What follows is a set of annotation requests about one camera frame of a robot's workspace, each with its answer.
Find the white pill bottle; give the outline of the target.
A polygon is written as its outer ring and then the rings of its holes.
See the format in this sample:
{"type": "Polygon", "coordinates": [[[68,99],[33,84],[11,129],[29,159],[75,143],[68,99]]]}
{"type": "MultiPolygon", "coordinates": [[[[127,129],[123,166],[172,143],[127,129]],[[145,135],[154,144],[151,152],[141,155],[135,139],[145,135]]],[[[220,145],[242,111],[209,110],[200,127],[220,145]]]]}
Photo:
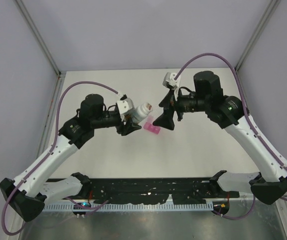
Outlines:
{"type": "Polygon", "coordinates": [[[143,120],[145,120],[149,114],[153,111],[153,106],[145,102],[135,108],[135,110],[131,114],[132,121],[135,124],[139,124],[143,120]]]}

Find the pink weekly pill organizer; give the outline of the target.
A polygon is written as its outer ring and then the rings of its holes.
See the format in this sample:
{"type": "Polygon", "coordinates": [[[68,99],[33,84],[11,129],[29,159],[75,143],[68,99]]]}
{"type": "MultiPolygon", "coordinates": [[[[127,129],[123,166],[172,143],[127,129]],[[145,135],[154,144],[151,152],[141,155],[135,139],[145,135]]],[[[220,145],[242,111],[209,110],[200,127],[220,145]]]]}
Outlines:
{"type": "Polygon", "coordinates": [[[153,120],[154,118],[149,115],[146,119],[146,122],[143,125],[143,129],[155,135],[158,135],[160,133],[161,128],[159,126],[154,126],[153,120]]]}

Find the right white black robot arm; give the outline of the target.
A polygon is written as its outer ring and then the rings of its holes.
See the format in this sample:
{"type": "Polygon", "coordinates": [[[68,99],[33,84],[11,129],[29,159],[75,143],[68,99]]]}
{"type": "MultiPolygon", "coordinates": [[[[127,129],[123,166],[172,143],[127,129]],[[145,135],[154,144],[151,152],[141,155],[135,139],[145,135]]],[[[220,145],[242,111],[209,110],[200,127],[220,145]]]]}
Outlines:
{"type": "Polygon", "coordinates": [[[282,198],[287,193],[287,160],[279,158],[280,153],[256,126],[243,102],[236,96],[225,95],[219,76],[212,71],[196,73],[195,90],[186,95],[182,94],[180,81],[175,72],[165,75],[162,84],[169,91],[159,103],[163,113],[153,125],[172,131],[174,115],[181,121],[185,113],[204,112],[240,144],[259,170],[254,173],[221,170],[211,178],[210,193],[215,197],[230,191],[249,193],[266,205],[282,198]]]}

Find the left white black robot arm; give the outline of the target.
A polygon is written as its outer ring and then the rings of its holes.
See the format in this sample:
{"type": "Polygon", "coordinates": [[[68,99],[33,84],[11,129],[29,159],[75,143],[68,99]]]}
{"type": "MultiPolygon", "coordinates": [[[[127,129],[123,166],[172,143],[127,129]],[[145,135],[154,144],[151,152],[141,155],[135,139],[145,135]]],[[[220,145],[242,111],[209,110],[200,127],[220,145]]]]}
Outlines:
{"type": "Polygon", "coordinates": [[[86,175],[76,172],[57,182],[48,182],[49,177],[94,137],[96,129],[115,127],[121,136],[141,129],[130,117],[133,110],[133,101],[127,96],[116,102],[114,110],[107,110],[101,95],[87,95],[76,116],[64,123],[47,150],[21,175],[0,182],[6,202],[25,222],[30,222],[53,202],[72,196],[86,199],[91,192],[91,180],[86,175]]]}

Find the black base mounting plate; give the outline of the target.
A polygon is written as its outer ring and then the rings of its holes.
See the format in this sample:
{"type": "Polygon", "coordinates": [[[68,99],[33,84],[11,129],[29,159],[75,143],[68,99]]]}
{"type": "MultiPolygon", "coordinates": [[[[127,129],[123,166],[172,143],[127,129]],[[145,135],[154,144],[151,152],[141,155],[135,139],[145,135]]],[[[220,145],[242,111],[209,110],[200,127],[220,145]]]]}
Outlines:
{"type": "Polygon", "coordinates": [[[209,177],[188,178],[92,178],[86,189],[74,196],[96,204],[157,205],[171,197],[175,205],[203,204],[206,199],[239,198],[237,191],[226,192],[209,177]]]}

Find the left side aluminium rail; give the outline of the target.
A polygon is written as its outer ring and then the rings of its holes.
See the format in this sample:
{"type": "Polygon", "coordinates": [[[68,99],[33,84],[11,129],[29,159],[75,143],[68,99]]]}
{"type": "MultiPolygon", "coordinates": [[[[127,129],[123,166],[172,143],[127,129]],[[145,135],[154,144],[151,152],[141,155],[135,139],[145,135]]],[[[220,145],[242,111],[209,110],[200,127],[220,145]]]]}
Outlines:
{"type": "Polygon", "coordinates": [[[58,102],[59,102],[59,98],[62,92],[64,81],[66,78],[66,73],[67,72],[62,72],[60,76],[56,79],[56,83],[55,83],[55,86],[54,86],[54,89],[53,89],[53,92],[50,98],[47,115],[46,115],[45,122],[43,125],[41,138],[40,138],[39,145],[37,148],[36,158],[38,158],[44,152],[44,150],[48,147],[53,123],[56,118],[56,109],[58,106],[58,102]]]}

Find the left aluminium corner post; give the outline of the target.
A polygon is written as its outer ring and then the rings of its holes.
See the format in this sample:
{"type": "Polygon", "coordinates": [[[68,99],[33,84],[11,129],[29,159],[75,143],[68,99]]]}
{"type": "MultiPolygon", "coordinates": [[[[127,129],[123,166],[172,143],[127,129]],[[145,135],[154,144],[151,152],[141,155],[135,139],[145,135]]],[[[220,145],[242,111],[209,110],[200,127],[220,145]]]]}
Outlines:
{"type": "Polygon", "coordinates": [[[55,72],[55,75],[57,77],[60,77],[61,70],[58,67],[58,65],[56,64],[55,59],[51,54],[51,51],[49,50],[46,42],[44,41],[37,25],[35,24],[31,14],[29,13],[24,2],[22,0],[14,0],[13,2],[16,5],[16,7],[18,8],[18,11],[20,12],[20,14],[23,17],[24,21],[26,22],[27,26],[29,27],[33,37],[35,38],[38,45],[40,46],[40,49],[41,49],[42,53],[44,54],[44,56],[46,57],[47,61],[49,62],[52,70],[55,72]]]}

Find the aluminium corner post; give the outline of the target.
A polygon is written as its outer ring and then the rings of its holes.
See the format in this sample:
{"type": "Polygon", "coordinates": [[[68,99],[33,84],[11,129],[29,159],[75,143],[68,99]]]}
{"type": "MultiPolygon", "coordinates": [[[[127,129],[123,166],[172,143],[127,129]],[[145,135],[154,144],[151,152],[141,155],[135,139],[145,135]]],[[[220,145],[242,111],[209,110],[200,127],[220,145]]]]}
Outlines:
{"type": "Polygon", "coordinates": [[[61,70],[58,67],[58,65],[56,64],[55,59],[51,54],[51,51],[49,50],[46,42],[44,41],[37,25],[35,24],[31,14],[29,13],[24,2],[22,0],[14,0],[13,2],[16,5],[16,7],[18,8],[18,11],[20,12],[20,14],[23,17],[24,21],[26,22],[27,26],[29,27],[33,37],[35,38],[38,45],[40,46],[40,49],[41,49],[42,53],[44,54],[44,56],[46,57],[47,61],[49,62],[52,70],[55,72],[55,75],[57,77],[60,77],[61,70]]]}
{"type": "Polygon", "coordinates": [[[263,31],[265,30],[267,24],[269,23],[271,17],[273,16],[274,12],[276,11],[277,7],[281,3],[281,0],[270,0],[268,2],[267,7],[265,8],[262,16],[259,19],[254,31],[251,34],[250,39],[248,40],[236,66],[235,71],[239,72],[243,65],[245,64],[247,58],[249,57],[251,51],[255,47],[256,43],[258,42],[259,38],[261,37],[263,31]]]}

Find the aluminium frame rail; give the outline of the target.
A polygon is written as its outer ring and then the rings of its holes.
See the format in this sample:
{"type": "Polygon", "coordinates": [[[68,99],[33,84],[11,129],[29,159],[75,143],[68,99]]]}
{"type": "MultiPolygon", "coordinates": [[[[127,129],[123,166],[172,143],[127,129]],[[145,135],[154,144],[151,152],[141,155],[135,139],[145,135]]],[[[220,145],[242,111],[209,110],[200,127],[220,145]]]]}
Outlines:
{"type": "Polygon", "coordinates": [[[271,205],[287,192],[287,181],[253,182],[233,187],[232,190],[253,194],[260,202],[271,205]]]}

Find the right aluminium corner post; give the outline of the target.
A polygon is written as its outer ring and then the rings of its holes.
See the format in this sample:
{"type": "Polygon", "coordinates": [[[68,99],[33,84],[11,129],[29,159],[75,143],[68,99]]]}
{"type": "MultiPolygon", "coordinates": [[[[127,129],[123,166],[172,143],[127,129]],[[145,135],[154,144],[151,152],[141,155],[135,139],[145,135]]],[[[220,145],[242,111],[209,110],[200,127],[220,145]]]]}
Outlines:
{"type": "Polygon", "coordinates": [[[276,11],[277,7],[281,3],[281,0],[270,0],[268,2],[267,7],[265,8],[262,16],[259,19],[254,31],[251,34],[250,39],[248,40],[236,66],[235,71],[239,72],[243,65],[245,64],[247,58],[249,57],[251,51],[255,47],[256,43],[258,42],[259,38],[261,37],[263,31],[265,30],[267,24],[269,23],[271,17],[273,16],[274,12],[276,11]]]}

